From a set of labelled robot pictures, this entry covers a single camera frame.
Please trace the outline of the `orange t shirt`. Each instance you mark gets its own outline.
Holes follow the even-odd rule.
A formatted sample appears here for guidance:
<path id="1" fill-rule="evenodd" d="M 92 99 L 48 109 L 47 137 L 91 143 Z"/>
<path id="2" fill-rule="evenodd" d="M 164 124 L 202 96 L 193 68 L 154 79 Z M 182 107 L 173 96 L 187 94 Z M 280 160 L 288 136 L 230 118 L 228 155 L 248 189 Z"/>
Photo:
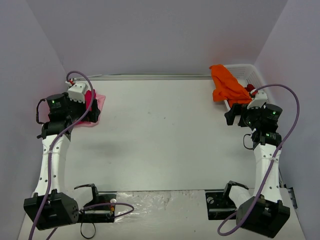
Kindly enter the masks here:
<path id="1" fill-rule="evenodd" d="M 224 65 L 212 65 L 209 69 L 215 85 L 212 92 L 214 102 L 227 101 L 231 108 L 234 104 L 249 104 L 252 101 L 249 92 Z"/>

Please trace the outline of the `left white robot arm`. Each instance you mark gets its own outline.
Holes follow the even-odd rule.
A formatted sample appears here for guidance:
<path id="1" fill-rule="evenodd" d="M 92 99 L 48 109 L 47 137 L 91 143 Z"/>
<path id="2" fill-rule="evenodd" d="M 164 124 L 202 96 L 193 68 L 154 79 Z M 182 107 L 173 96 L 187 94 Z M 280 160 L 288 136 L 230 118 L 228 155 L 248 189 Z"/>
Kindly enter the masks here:
<path id="1" fill-rule="evenodd" d="M 65 165 L 71 143 L 71 132 L 80 122 L 96 123 L 100 110 L 92 91 L 84 102 L 73 101 L 67 92 L 48 96 L 49 121 L 42 124 L 42 164 L 38 184 L 23 208 L 40 231 L 73 225 L 79 218 L 79 204 L 65 188 Z"/>

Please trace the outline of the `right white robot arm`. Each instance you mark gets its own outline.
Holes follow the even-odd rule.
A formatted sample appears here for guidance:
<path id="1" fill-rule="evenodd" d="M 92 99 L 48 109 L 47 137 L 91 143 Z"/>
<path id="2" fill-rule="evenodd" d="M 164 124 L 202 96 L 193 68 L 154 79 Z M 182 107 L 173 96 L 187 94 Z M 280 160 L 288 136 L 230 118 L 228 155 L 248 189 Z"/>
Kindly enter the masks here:
<path id="1" fill-rule="evenodd" d="M 249 127 L 255 157 L 255 187 L 249 188 L 229 181 L 222 193 L 222 202 L 236 207 L 236 224 L 248 231 L 274 238 L 290 218 L 290 208 L 283 204 L 280 191 L 278 148 L 282 137 L 277 133 L 278 119 L 282 109 L 274 104 L 248 108 L 237 105 L 225 113 L 227 125 L 240 116 L 241 127 Z"/>

